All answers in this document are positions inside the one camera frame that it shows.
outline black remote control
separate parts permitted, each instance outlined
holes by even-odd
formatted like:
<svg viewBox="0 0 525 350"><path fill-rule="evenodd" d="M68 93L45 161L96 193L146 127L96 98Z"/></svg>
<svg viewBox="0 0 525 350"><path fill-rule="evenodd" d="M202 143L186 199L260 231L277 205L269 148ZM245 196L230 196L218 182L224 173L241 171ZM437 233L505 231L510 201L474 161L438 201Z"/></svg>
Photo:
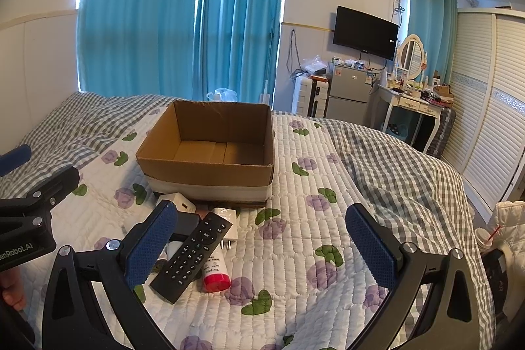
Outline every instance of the black remote control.
<svg viewBox="0 0 525 350"><path fill-rule="evenodd" d="M232 223L221 216L209 213L150 286L167 301L175 304L231 226Z"/></svg>

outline silver bolt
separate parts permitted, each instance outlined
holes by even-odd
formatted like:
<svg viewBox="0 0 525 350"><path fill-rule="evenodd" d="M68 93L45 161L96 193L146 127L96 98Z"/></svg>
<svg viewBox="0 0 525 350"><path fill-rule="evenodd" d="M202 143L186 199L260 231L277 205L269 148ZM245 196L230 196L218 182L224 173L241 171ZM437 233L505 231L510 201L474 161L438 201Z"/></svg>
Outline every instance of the silver bolt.
<svg viewBox="0 0 525 350"><path fill-rule="evenodd" d="M409 254L413 254L414 252L417 251L417 246L413 244L412 242L405 242L403 244L403 249Z"/></svg>
<svg viewBox="0 0 525 350"><path fill-rule="evenodd" d="M119 247L120 247L120 240L118 239L113 239L113 240L110 240L108 243L106 243L106 248L109 249L110 251L119 249Z"/></svg>
<svg viewBox="0 0 525 350"><path fill-rule="evenodd" d="M461 260L464 256L463 251L458 248L454 248L451 252L452 252L452 256L454 258L457 258L458 260Z"/></svg>
<svg viewBox="0 0 525 350"><path fill-rule="evenodd" d="M68 247L67 245L60 248L60 250L58 251L58 253L63 257L69 254L70 252L71 252L71 247Z"/></svg>

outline red cap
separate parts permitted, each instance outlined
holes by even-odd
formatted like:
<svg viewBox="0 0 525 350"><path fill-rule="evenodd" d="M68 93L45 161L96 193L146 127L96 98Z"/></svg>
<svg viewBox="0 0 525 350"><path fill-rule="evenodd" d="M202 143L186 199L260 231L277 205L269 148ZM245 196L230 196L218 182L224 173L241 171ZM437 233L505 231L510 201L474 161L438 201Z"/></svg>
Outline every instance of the red cap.
<svg viewBox="0 0 525 350"><path fill-rule="evenodd" d="M227 274L217 273L206 276L203 280L204 287L208 292L220 292L228 289L232 281Z"/></svg>

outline plastic bag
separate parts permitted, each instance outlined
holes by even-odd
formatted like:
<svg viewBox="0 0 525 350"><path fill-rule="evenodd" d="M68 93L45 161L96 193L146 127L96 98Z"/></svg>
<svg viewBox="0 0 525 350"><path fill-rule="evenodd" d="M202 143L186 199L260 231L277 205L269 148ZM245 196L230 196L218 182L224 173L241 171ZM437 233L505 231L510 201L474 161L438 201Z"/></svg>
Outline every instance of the plastic bag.
<svg viewBox="0 0 525 350"><path fill-rule="evenodd" d="M326 62L321 60L321 57L316 55L314 58L308 58L303 60L301 68L307 71L311 75L315 74L317 70L326 69L328 71L328 65Z"/></svg>
<svg viewBox="0 0 525 350"><path fill-rule="evenodd" d="M207 97L210 101L237 101L237 93L228 88L219 88L215 92L209 92Z"/></svg>

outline bed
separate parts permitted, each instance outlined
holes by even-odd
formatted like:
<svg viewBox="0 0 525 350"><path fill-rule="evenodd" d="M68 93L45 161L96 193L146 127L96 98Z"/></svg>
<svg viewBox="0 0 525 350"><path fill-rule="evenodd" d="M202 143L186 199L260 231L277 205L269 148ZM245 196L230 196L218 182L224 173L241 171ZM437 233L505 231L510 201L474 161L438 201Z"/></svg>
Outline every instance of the bed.
<svg viewBox="0 0 525 350"><path fill-rule="evenodd" d="M33 157L0 180L0 198L25 195L60 167L74 165L80 185L52 211L58 248L92 250L122 238L125 218L145 218L154 206L134 154L172 100L73 94L22 140ZM232 288L206 294L196 281L175 305L151 291L153 276L140 290L174 346L347 348L388 292L377 286L346 232L346 207L361 202L401 242L442 254L463 249L477 293L480 348L489 349L493 300L458 174L393 137L336 120L275 112L274 131L272 197L264 209L239 211L240 240L225 251ZM26 312L38 343L55 255L22 266ZM129 345L102 288L95 291L114 337ZM426 293L422 286L395 344L410 335Z"/></svg>

